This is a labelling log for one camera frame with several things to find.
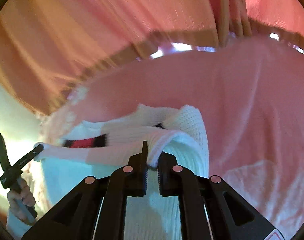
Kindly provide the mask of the white sleeve forearm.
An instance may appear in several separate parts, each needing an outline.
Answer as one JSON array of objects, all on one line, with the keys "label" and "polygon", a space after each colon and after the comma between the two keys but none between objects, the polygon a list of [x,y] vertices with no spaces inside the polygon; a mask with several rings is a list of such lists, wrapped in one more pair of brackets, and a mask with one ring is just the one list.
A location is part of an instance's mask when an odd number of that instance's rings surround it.
[{"label": "white sleeve forearm", "polygon": [[28,224],[28,222],[24,222],[16,217],[13,213],[13,210],[14,207],[10,207],[8,210],[6,229],[14,239],[22,239],[23,235],[45,215],[42,210],[36,209],[38,213],[36,222]]}]

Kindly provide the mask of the person's left hand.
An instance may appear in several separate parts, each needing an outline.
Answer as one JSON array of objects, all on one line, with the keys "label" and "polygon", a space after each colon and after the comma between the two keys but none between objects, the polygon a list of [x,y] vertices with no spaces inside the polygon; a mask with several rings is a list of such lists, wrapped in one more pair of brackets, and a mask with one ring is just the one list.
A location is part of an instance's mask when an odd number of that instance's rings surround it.
[{"label": "person's left hand", "polygon": [[23,221],[25,224],[31,225],[33,222],[29,221],[27,215],[23,212],[18,203],[22,202],[24,206],[35,207],[36,200],[24,179],[19,179],[18,184],[21,188],[20,193],[14,190],[10,190],[7,193],[7,199],[10,205],[9,210],[19,220]]}]

